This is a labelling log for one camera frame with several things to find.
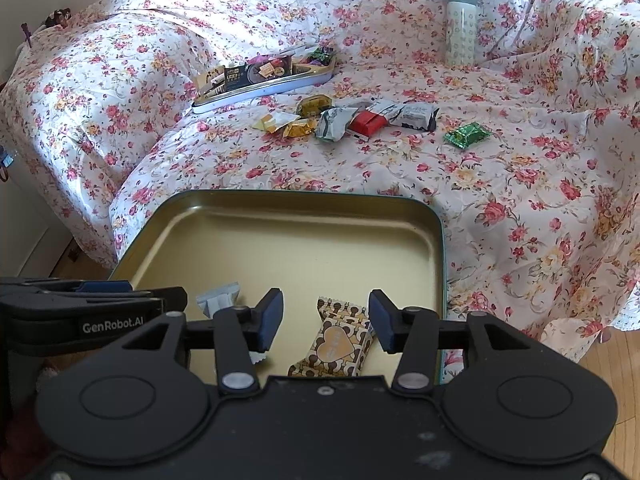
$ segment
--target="white water bottle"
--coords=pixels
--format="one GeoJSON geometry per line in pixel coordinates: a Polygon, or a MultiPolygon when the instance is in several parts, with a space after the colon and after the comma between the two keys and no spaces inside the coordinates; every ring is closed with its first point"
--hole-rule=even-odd
{"type": "Polygon", "coordinates": [[[450,67],[476,62],[478,0],[448,0],[445,64],[450,67]]]}

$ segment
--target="brown patterned snack package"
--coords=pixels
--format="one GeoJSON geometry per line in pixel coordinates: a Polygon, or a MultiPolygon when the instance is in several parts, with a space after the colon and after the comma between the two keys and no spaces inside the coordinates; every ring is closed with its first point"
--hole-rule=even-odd
{"type": "Polygon", "coordinates": [[[374,336],[366,307],[318,298],[322,328],[306,357],[289,368],[303,377],[357,377],[374,336]]]}

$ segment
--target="gold metal tray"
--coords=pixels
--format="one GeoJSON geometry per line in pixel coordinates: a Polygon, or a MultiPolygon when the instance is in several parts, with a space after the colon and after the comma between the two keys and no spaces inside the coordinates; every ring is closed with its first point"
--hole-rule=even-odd
{"type": "MultiPolygon", "coordinates": [[[[399,307],[442,315],[442,225],[428,206],[407,198],[187,191],[156,210],[111,279],[134,288],[183,286],[189,320],[204,319],[195,298],[212,288],[239,282],[239,303],[254,306],[279,287],[284,318],[268,357],[256,365],[264,384],[305,357],[321,327],[318,296],[362,305],[381,288],[399,307]]],[[[383,374],[390,383],[398,360],[376,340],[362,374],[383,374]]],[[[215,382],[212,351],[193,351],[191,371],[215,382]]]]}

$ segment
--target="heart logo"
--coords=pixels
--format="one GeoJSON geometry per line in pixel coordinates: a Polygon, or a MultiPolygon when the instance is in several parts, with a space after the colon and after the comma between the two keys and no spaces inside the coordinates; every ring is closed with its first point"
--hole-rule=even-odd
{"type": "Polygon", "coordinates": [[[339,326],[330,326],[324,331],[324,343],[316,353],[325,363],[332,363],[354,352],[355,347],[339,326]]]}

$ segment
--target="bed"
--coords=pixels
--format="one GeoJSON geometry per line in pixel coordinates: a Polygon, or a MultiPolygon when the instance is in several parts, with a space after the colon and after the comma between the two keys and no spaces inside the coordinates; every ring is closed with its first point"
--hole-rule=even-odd
{"type": "Polygon", "coordinates": [[[37,35],[0,97],[44,197],[105,266],[182,190],[402,195],[443,219],[452,319],[485,310],[577,359],[604,326],[640,324],[639,18],[637,0],[481,0],[479,66],[452,70],[443,0],[101,0],[37,35]],[[215,60],[318,39],[339,49],[322,88],[190,113],[215,60]],[[252,127],[317,92],[436,103],[438,129],[324,144],[252,127]],[[494,136],[443,142],[471,121],[494,136]]]}

